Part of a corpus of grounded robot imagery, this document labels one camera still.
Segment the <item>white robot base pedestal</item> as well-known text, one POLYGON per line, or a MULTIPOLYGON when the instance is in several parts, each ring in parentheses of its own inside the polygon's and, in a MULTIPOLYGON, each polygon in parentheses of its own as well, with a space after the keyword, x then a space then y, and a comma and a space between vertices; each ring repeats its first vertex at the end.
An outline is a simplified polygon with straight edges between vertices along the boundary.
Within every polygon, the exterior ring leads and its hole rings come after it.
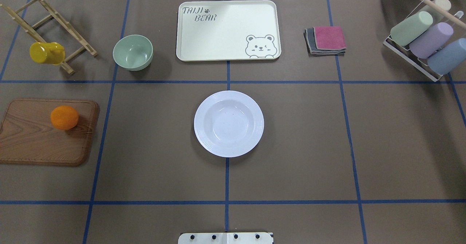
POLYGON ((209 232, 183 233, 178 244, 273 244, 273 233, 269 232, 209 232))

